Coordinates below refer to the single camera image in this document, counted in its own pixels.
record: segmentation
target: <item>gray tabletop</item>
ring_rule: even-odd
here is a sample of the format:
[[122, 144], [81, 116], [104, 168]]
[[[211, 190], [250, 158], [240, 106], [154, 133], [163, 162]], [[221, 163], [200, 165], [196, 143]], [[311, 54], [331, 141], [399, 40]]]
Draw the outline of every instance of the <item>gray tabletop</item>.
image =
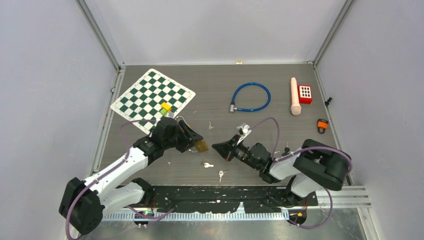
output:
[[[212, 149], [212, 144], [229, 140], [237, 133], [236, 127], [242, 123], [252, 126], [266, 117], [275, 117], [279, 123], [280, 138], [276, 155], [281, 155], [284, 147], [295, 150], [306, 139], [313, 139], [335, 147], [331, 129], [325, 134], [317, 132], [317, 120], [326, 119], [318, 83], [312, 66], [309, 64], [275, 65], [170, 65], [170, 66], [128, 66], [120, 92], [123, 93], [148, 69], [154, 68], [196, 93], [194, 99], [179, 114], [191, 128], [206, 140], [209, 151], [203, 153], [180, 153], [175, 149], [165, 151], [147, 168], [135, 173], [133, 178], [143, 178], [153, 185], [266, 185], [258, 177], [258, 172], [237, 159], [225, 162]], [[311, 86], [313, 101], [302, 105], [301, 114], [294, 116], [290, 112], [290, 79], [295, 77], [298, 84]], [[257, 112], [236, 111], [229, 113], [229, 105], [234, 91], [242, 84], [257, 82], [266, 86], [271, 93], [269, 105]], [[235, 100], [236, 107], [257, 108], [267, 101], [266, 92], [258, 86], [243, 88]], [[120, 158], [126, 151], [119, 135], [119, 127], [126, 120], [115, 114], [108, 134], [100, 169]], [[209, 122], [214, 126], [209, 130]], [[145, 134], [133, 125], [124, 133], [131, 142]], [[263, 144], [272, 151], [277, 138], [277, 128], [268, 120], [255, 128], [245, 139], [244, 145], [251, 147], [255, 143]], [[213, 164], [205, 168], [202, 161]], [[218, 172], [229, 170], [219, 182]], [[285, 185], [288, 180], [279, 184]]]

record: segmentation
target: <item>blue cable lock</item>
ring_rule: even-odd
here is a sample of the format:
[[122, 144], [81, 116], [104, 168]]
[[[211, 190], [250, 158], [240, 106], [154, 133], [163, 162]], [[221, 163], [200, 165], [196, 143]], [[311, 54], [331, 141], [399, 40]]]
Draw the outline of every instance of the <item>blue cable lock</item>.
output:
[[[263, 106], [258, 107], [258, 108], [253, 108], [253, 109], [235, 107], [237, 93], [240, 91], [240, 89], [242, 89], [242, 88], [244, 88], [246, 86], [250, 86], [250, 85], [255, 85], [255, 86], [259, 86], [259, 87], [263, 88], [266, 91], [266, 94], [268, 95], [268, 101], [266, 101], [266, 103]], [[266, 88], [264, 85], [262, 85], [260, 83], [257, 83], [257, 82], [248, 82], [248, 83], [245, 83], [245, 84], [239, 86], [237, 88], [237, 90], [235, 90], [234, 95], [232, 96], [231, 103], [229, 105], [229, 112], [230, 113], [234, 113], [234, 110], [242, 111], [242, 112], [256, 112], [256, 111], [262, 110], [266, 106], [268, 106], [268, 104], [270, 104], [270, 101], [271, 101], [271, 93], [268, 90], [268, 88]]]

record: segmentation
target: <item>white square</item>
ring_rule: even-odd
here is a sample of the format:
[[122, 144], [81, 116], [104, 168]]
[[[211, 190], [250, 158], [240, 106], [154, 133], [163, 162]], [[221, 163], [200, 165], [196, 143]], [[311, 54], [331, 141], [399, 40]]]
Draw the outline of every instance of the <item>white square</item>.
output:
[[178, 100], [180, 99], [181, 95], [177, 92], [172, 96], [174, 99]]
[[124, 104], [123, 104], [122, 102], [118, 101], [118, 102], [115, 104], [115, 108], [120, 109], [123, 105], [124, 105]]
[[[150, 117], [146, 116], [145, 119], [153, 119], [153, 116], [151, 114], [149, 114]], [[147, 122], [144, 127], [148, 130], [150, 130], [154, 125], [151, 122]]]
[[186, 98], [186, 99], [188, 99], [189, 97], [190, 97], [190, 93], [188, 92], [188, 91], [186, 91], [186, 92], [184, 92], [183, 94], [182, 94], [182, 96], [184, 97], [184, 98]]
[[156, 111], [160, 111], [162, 109], [162, 106], [158, 103], [153, 107]]
[[125, 110], [123, 113], [129, 116], [129, 115], [130, 115], [130, 114], [132, 114], [133, 112], [134, 112], [133, 110], [131, 110], [131, 109], [129, 109], [129, 108], [128, 108], [128, 109], [127, 109], [127, 110]]
[[176, 101], [173, 105], [174, 105], [176, 108], [179, 108], [179, 107], [181, 107], [181, 105], [183, 105], [183, 103], [182, 103], [182, 102], [180, 102], [180, 101]]
[[170, 95], [165, 95], [164, 97], [163, 97], [163, 100], [165, 100], [165, 101], [169, 101], [171, 99], [171, 96]]
[[162, 91], [164, 91], [166, 94], [169, 93], [171, 91], [171, 88], [169, 88], [168, 86], [164, 87], [162, 89]]
[[133, 119], [134, 120], [142, 120], [143, 117], [137, 114], [137, 115], [135, 115], [135, 117], [133, 117]]
[[161, 119], [163, 117], [162, 113], [158, 112], [154, 116], [154, 119]]
[[144, 107], [144, 110], [146, 111], [146, 112], [150, 112], [150, 110], [152, 110], [153, 109], [153, 107], [152, 106], [150, 106], [150, 105], [146, 105], [145, 107]]
[[154, 98], [153, 98], [153, 101], [155, 101], [156, 103], [158, 103], [159, 104], [159, 102], [162, 100], [162, 97], [160, 97], [160, 96], [155, 96]]
[[127, 99], [130, 99], [134, 96], [134, 94], [132, 94], [131, 92], [127, 93], [124, 97]]

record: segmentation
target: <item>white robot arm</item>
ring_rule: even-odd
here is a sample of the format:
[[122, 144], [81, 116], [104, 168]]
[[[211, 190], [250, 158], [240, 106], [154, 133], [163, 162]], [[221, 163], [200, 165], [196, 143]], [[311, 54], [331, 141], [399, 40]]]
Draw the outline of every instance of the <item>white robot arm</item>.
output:
[[[110, 164], [102, 171], [87, 177], [84, 179], [86, 183], [91, 183], [102, 174], [106, 173], [122, 160], [125, 159], [125, 154]], [[129, 156], [126, 162], [124, 162], [115, 171], [108, 174], [103, 179], [99, 180], [97, 184], [90, 187], [92, 192], [97, 191], [97, 196], [100, 200], [101, 205], [104, 206], [103, 216], [115, 212], [130, 204], [141, 202], [145, 190], [143, 187], [135, 182], [130, 182], [124, 187], [117, 188], [123, 181], [128, 179], [134, 173], [144, 169], [148, 166], [149, 157], [137, 147], [131, 147], [129, 150]]]
[[282, 161], [271, 158], [271, 153], [261, 143], [251, 148], [243, 145], [243, 140], [250, 133], [245, 123], [238, 127], [230, 140], [212, 145], [226, 161], [237, 158], [251, 168], [259, 171], [259, 177], [272, 184], [291, 177], [285, 191], [286, 202], [297, 205], [310, 193], [327, 188], [340, 191], [349, 170], [350, 159], [346, 153], [324, 145], [312, 139], [303, 142], [302, 147], [284, 157]]
[[86, 235], [99, 225], [103, 216], [125, 206], [137, 203], [148, 204], [154, 197], [152, 186], [141, 178], [117, 188], [132, 174], [144, 169], [164, 151], [176, 148], [181, 153], [196, 147], [199, 152], [208, 150], [203, 137], [194, 132], [184, 120], [177, 122], [163, 117], [150, 136], [137, 140], [126, 154], [102, 171], [84, 180], [73, 178], [66, 185], [59, 213], [82, 235]]

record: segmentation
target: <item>metal frame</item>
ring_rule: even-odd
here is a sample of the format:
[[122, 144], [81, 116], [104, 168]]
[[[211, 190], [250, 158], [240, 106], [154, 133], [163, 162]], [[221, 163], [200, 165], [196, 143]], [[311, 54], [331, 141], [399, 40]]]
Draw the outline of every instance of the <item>metal frame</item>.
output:
[[[371, 202], [368, 198], [367, 191], [364, 186], [344, 186], [340, 191], [330, 191], [331, 197], [333, 200], [334, 209], [358, 209], [359, 215], [361, 217], [362, 224], [367, 225], [372, 224], [372, 220], [369, 214], [369, 209], [371, 208]], [[318, 200], [318, 206], [308, 206], [308, 209], [329, 209], [330, 201], [329, 195], [323, 189], [316, 191], [316, 198]], [[138, 211], [150, 211], [149, 207], [136, 207]], [[269, 213], [244, 213], [243, 203], [240, 204], [236, 212], [228, 213], [171, 213], [167, 219], [164, 221], [217, 221], [222, 217], [226, 217], [227, 220], [235, 221], [257, 221], [257, 220], [284, 220], [284, 216], [287, 218], [288, 210], [302, 210], [303, 206], [295, 206], [291, 208], [282, 207], [281, 213], [269, 214]], [[118, 212], [111, 213], [103, 217], [103, 221], [132, 221], [135, 219], [135, 213], [129, 210], [128, 208], [122, 208]], [[374, 240], [377, 238], [371, 238], [376, 236], [375, 229], [368, 227], [364, 230], [367, 233], [368, 240]]]
[[94, 35], [96, 36], [97, 40], [100, 42], [101, 47], [103, 48], [104, 52], [106, 53], [107, 57], [109, 58], [110, 62], [112, 63], [113, 67], [117, 72], [121, 70], [121, 64], [118, 63], [117, 58], [115, 57], [114, 53], [112, 52], [111, 48], [109, 47], [108, 42], [106, 41], [105, 36], [103, 35], [99, 25], [97, 24], [92, 12], [90, 11], [87, 3], [85, 0], [75, 0], [76, 4], [78, 4], [79, 9], [81, 10], [82, 14], [84, 15], [85, 19], [87, 20], [88, 25], [93, 30]]
[[104, 121], [101, 127], [100, 137], [97, 141], [97, 148], [94, 154], [93, 165], [91, 167], [90, 175], [99, 171], [100, 163], [102, 161], [103, 152], [106, 146], [106, 140], [108, 139], [109, 130], [112, 124], [112, 118], [114, 117], [114, 111], [109, 107], [119, 97], [121, 91], [122, 81], [124, 79], [126, 66], [121, 67], [120, 72], [116, 75], [115, 83], [111, 89], [111, 96], [109, 99], [108, 107], [104, 116]]
[[[102, 46], [103, 50], [105, 51], [107, 57], [109, 58], [109, 60], [111, 61], [113, 67], [116, 69], [117, 71], [117, 75], [116, 75], [116, 79], [115, 79], [115, 84], [114, 84], [114, 88], [112, 89], [112, 94], [109, 100], [109, 103], [111, 104], [112, 102], [114, 102], [117, 97], [119, 96], [119, 92], [121, 89], [121, 84], [124, 78], [124, 74], [125, 74], [125, 65], [118, 63], [115, 55], [113, 54], [111, 48], [109, 47], [99, 25], [97, 24], [92, 12], [90, 11], [88, 5], [86, 4], [85, 0], [75, 0], [75, 2], [78, 4], [78, 6], [80, 7], [82, 13], [84, 14], [88, 24], [90, 25], [90, 27], [93, 30], [93, 33], [95, 34], [95, 36], [97, 37], [97, 39], [99, 40], [100, 45]], [[340, 10], [333, 26], [331, 27], [330, 31], [328, 32], [328, 35], [326, 36], [316, 58], [314, 59], [314, 61], [309, 61], [309, 64], [313, 65], [313, 70], [315, 73], [315, 77], [317, 79], [318, 82], [318, 87], [323, 99], [323, 102], [327, 100], [327, 95], [325, 93], [322, 81], [321, 81], [321, 77], [319, 74], [319, 71], [317, 69], [317, 66], [321, 60], [321, 58], [323, 57], [324, 53], [326, 52], [327, 48], [329, 47], [332, 39], [334, 38], [335, 34], [337, 33], [338, 29], [340, 28], [340, 26], [342, 25], [344, 19], [346, 18], [347, 14], [349, 13], [352, 5], [354, 4], [355, 0], [346, 0], [342, 9]], [[326, 107], [326, 113], [329, 117], [329, 122], [330, 122], [330, 126], [334, 135], [334, 139], [336, 142], [336, 146], [339, 149], [343, 149], [343, 144], [341, 143], [338, 135], [337, 135], [337, 125], [335, 124], [333, 118], [332, 118], [332, 112], [330, 111], [330, 109], [328, 109]], [[104, 117], [104, 122], [103, 122], [103, 126], [102, 126], [102, 131], [100, 133], [100, 137], [97, 143], [97, 150], [94, 156], [94, 160], [93, 160], [93, 166], [92, 166], [92, 173], [96, 172], [99, 170], [99, 165], [103, 156], [103, 151], [106, 145], [106, 139], [108, 137], [109, 134], [109, 129], [111, 126], [111, 122], [112, 122], [112, 117], [113, 117], [113, 111], [110, 110], [110, 108], [108, 108], [108, 110], [105, 113], [105, 117]], [[349, 184], [353, 184], [352, 182], [352, 178], [348, 177], [347, 178], [349, 182]], [[317, 199], [318, 199], [318, 206], [310, 206], [309, 208], [329, 208], [330, 204], [329, 204], [329, 199], [328, 199], [328, 195], [327, 192], [325, 192], [324, 190], [318, 190], [316, 191], [317, 194]], [[332, 198], [333, 198], [333, 204], [334, 204], [334, 208], [354, 208], [358, 210], [358, 214], [360, 216], [361, 222], [362, 222], [362, 226], [363, 229], [365, 231], [365, 235], [367, 237], [368, 240], [379, 240], [381, 239], [381, 236], [378, 234], [378, 231], [376, 229], [378, 229], [376, 227], [376, 221], [375, 219], [373, 220], [373, 209], [371, 206], [371, 202], [368, 198], [367, 192], [365, 190], [365, 187], [363, 186], [344, 186], [343, 189], [341, 191], [332, 191]], [[294, 208], [290, 208], [292, 210], [298, 209], [301, 207], [294, 207]], [[76, 233], [76, 230], [71, 227], [71, 233]]]
[[339, 30], [340, 26], [342, 25], [343, 21], [345, 20], [346, 16], [348, 15], [349, 11], [351, 10], [353, 4], [356, 0], [346, 0], [341, 7], [340, 12], [338, 13], [330, 31], [327, 34], [327, 37], [325, 37], [324, 43], [322, 44], [321, 48], [318, 51], [318, 54], [315, 57], [315, 60], [313, 61], [314, 67], [318, 65], [321, 58], [323, 57], [324, 53], [326, 52], [327, 48], [329, 47], [331, 41], [333, 40], [334, 36], [336, 35], [337, 31]]

